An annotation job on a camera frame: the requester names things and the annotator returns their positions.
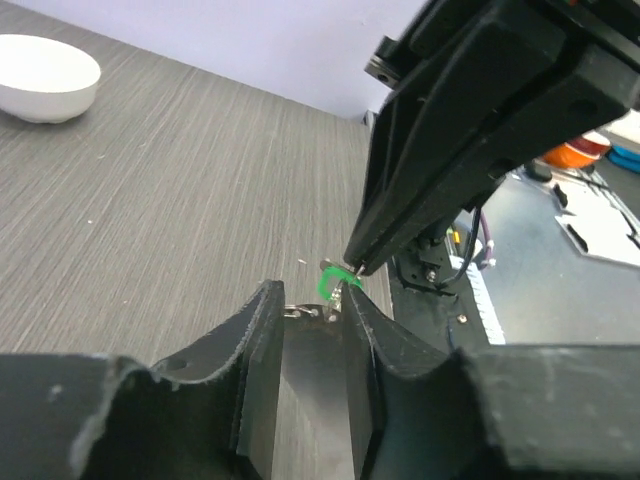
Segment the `gray wood grain surface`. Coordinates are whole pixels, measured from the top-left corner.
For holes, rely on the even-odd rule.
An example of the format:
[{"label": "gray wood grain surface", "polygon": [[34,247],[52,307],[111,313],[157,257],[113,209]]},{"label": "gray wood grain surface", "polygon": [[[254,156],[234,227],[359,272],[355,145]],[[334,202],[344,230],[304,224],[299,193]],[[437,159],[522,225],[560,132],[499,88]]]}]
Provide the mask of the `gray wood grain surface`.
[{"label": "gray wood grain surface", "polygon": [[[70,43],[103,70],[81,118],[0,116],[2,351],[150,363],[265,278],[319,302],[318,264],[340,259],[358,213],[366,127],[4,2],[0,33]],[[366,286],[390,312],[385,275]],[[314,478],[287,391],[274,477]]]}]

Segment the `white bowl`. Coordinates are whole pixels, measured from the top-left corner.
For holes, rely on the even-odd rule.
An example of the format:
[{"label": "white bowl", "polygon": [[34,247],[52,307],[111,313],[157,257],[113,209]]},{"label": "white bowl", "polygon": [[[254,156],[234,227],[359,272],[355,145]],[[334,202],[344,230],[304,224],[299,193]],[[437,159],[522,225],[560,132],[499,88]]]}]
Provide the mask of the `white bowl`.
[{"label": "white bowl", "polygon": [[34,123],[61,123],[96,98],[100,65],[48,38],[0,35],[0,109]]}]

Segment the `green object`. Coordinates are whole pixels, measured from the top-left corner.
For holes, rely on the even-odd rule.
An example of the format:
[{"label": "green object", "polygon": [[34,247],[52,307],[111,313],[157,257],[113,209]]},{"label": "green object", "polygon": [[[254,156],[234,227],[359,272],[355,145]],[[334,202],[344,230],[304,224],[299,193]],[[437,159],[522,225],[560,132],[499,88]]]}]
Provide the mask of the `green object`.
[{"label": "green object", "polygon": [[327,267],[322,271],[322,277],[318,283],[318,293],[326,301],[331,300],[333,290],[329,290],[329,282],[334,278],[337,279],[338,282],[346,282],[362,288],[362,283],[360,283],[355,273],[351,273],[340,267]]}]

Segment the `white wall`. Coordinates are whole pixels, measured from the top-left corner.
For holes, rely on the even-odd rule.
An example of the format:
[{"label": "white wall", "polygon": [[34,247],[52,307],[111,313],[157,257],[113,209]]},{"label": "white wall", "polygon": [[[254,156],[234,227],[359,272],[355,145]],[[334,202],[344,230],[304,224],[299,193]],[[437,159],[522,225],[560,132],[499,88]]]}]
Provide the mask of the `white wall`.
[{"label": "white wall", "polygon": [[348,118],[377,109],[363,68],[424,0],[13,0],[152,52]]}]

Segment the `bowl rim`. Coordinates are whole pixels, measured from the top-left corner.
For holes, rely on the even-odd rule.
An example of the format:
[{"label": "bowl rim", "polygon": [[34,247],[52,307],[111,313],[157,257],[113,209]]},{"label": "bowl rim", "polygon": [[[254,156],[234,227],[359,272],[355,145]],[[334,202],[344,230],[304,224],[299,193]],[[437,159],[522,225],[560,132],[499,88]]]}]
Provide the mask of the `bowl rim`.
[{"label": "bowl rim", "polygon": [[79,88],[73,88],[73,89],[32,89],[32,88],[22,88],[19,85],[11,85],[8,83],[5,83],[1,78],[0,78],[0,86],[2,87],[6,87],[6,88],[11,88],[13,90],[17,90],[20,92],[29,92],[29,93],[73,93],[73,92],[80,92],[82,90],[86,90],[87,88],[91,88],[94,85],[96,85],[99,81],[100,81],[100,77],[102,76],[102,69],[100,68],[100,64],[96,61],[95,58],[93,58],[91,55],[89,55],[87,52],[85,52],[84,50],[75,47],[73,45],[70,45],[68,43],[65,42],[61,42],[59,40],[54,40],[52,38],[47,38],[47,37],[41,37],[39,35],[25,35],[25,34],[21,34],[21,33],[3,33],[0,34],[0,41],[2,41],[3,38],[7,38],[7,37],[21,37],[21,38],[36,38],[38,40],[43,40],[47,43],[55,43],[55,44],[59,44],[62,45],[64,48],[67,49],[72,49],[74,50],[77,54],[80,54],[81,57],[84,57],[86,60],[89,61],[89,64],[91,64],[92,67],[92,71],[91,71],[91,81],[90,82],[85,82],[85,84],[82,87]]}]

